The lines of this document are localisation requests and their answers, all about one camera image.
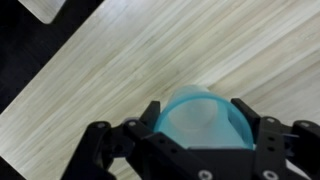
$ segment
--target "wooden table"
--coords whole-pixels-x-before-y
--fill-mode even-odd
[[[107,0],[1,115],[0,154],[27,179],[59,179],[90,122],[117,125],[186,84],[320,123],[319,57],[316,0]]]
[[[66,0],[19,0],[41,22],[49,24]]]

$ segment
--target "dark floor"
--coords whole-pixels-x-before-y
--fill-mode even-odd
[[[0,157],[0,179],[1,180],[25,180],[7,161]]]
[[[102,0],[67,0],[50,25],[17,0],[0,0],[0,113]]]

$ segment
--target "screw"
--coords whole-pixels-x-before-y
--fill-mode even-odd
[[[267,121],[269,121],[269,122],[271,122],[271,123],[274,123],[275,120],[272,119],[272,118],[268,118]]]
[[[130,122],[129,122],[129,126],[135,126],[135,125],[137,125],[136,122],[134,122],[134,121],[130,121]]]
[[[309,127],[310,126],[310,124],[308,124],[306,122],[302,122],[301,125],[304,126],[304,127]]]
[[[279,176],[270,170],[263,171],[263,176],[266,180],[279,180]]]
[[[99,124],[97,125],[97,127],[98,127],[98,128],[104,128],[104,127],[106,127],[106,125],[105,125],[104,123],[99,123]]]
[[[212,174],[208,170],[201,170],[198,174],[200,180],[212,180]]]

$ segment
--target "blue plastic cup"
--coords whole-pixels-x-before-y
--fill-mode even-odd
[[[154,128],[184,148],[253,149],[253,137],[243,114],[207,88],[177,89]]]

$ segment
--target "bolt hole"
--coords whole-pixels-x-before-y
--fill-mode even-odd
[[[270,152],[273,152],[275,149],[274,149],[273,147],[268,147],[268,150],[269,150]]]
[[[263,176],[267,180],[279,180],[278,175],[273,171],[266,170],[263,172]]]
[[[175,153],[177,153],[178,151],[177,151],[176,149],[171,149],[171,152],[172,152],[173,154],[175,154]]]
[[[106,127],[106,125],[104,123],[98,123],[97,127],[98,128],[104,128],[104,127]]]
[[[267,121],[269,121],[270,123],[274,123],[275,122],[275,120],[272,119],[272,118],[268,118]]]
[[[208,170],[199,171],[198,176],[199,176],[200,180],[212,180],[213,179],[211,172]]]
[[[136,122],[134,122],[134,121],[130,121],[130,122],[129,122],[129,126],[133,127],[133,126],[135,126],[135,125],[137,125]]]
[[[268,137],[269,141],[274,141],[275,139],[273,137]]]
[[[308,124],[306,122],[302,122],[301,125],[304,126],[304,127],[309,127],[310,126],[310,124]]]
[[[160,139],[159,143],[164,144],[166,141],[164,139]]]

